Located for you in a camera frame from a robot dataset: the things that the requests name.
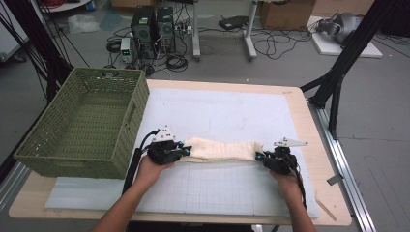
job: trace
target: human arm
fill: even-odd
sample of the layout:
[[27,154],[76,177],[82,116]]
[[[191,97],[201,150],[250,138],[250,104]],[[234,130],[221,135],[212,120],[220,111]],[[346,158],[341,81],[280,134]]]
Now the human arm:
[[172,164],[157,165],[149,157],[143,157],[132,186],[90,231],[124,231],[145,192],[157,181],[161,172]]
[[296,177],[278,174],[272,170],[270,170],[270,173],[277,179],[280,193],[289,208],[293,232],[315,232],[316,229],[302,203],[302,194]]

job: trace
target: wooden table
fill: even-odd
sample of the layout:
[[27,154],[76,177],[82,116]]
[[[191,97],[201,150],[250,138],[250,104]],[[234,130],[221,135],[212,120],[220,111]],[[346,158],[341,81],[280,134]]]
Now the wooden table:
[[[313,122],[306,99],[299,88],[205,83],[186,81],[148,80],[150,87],[190,90],[232,91],[284,95],[292,115],[298,138],[308,141],[302,147],[310,180],[314,187],[321,217],[313,220],[316,225],[349,225],[352,221],[339,184],[330,186],[326,181],[334,171],[329,162],[322,140]],[[15,199],[9,214],[13,218],[87,218],[99,219],[103,211],[73,211],[45,209],[44,205],[54,187],[56,178],[46,178],[32,172]],[[135,213],[133,220],[181,221],[246,224],[290,224],[287,217],[221,216]]]

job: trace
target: gray floor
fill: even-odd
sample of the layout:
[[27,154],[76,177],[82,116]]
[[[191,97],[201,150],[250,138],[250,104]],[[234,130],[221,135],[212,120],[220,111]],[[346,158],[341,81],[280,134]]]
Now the gray floor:
[[[101,7],[91,13],[103,21],[109,10]],[[88,14],[78,9],[58,16]],[[200,23],[218,28],[218,19],[202,19]],[[127,26],[123,20],[114,31]],[[93,68],[107,63],[106,38],[113,31],[69,35],[69,38]],[[373,41],[384,54],[382,59],[359,59],[343,82],[337,124],[337,135],[355,175],[377,231],[408,231],[410,228],[410,193],[407,177],[410,169],[410,63],[409,58]],[[409,45],[383,41],[410,55]],[[279,60],[258,54],[253,62],[243,40],[220,33],[202,34],[199,63],[191,60],[185,72],[156,72],[151,78],[248,83],[260,85],[302,86],[326,73],[335,62],[334,56],[319,55],[312,41],[297,43],[294,50]],[[73,49],[69,49],[76,67],[84,67]],[[8,62],[0,67],[0,161],[8,155],[45,101],[32,65]],[[0,231],[84,231],[92,220],[16,219],[8,216],[10,204],[0,214]],[[348,227],[320,226],[319,231],[359,231],[354,221]],[[283,226],[279,231],[290,231]]]

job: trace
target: cardboard box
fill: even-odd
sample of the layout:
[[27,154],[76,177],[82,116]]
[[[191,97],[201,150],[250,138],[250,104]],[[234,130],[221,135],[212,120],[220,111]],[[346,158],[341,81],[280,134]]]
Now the cardboard box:
[[365,15],[374,0],[317,0],[313,15],[331,17],[335,13]]
[[157,6],[157,0],[111,0],[111,5],[114,8],[135,9],[136,6]]
[[262,27],[306,31],[315,3],[316,0],[292,0],[282,5],[264,2],[260,11]]

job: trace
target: black metal pole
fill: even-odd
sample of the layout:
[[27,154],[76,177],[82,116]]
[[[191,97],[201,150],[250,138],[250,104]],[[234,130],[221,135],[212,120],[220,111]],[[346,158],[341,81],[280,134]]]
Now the black metal pole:
[[318,108],[324,108],[326,101],[333,96],[329,130],[334,139],[337,139],[337,114],[343,78],[400,1],[402,0],[375,0],[332,68],[324,76],[301,87],[306,92],[319,86],[314,96],[309,98],[309,102]]

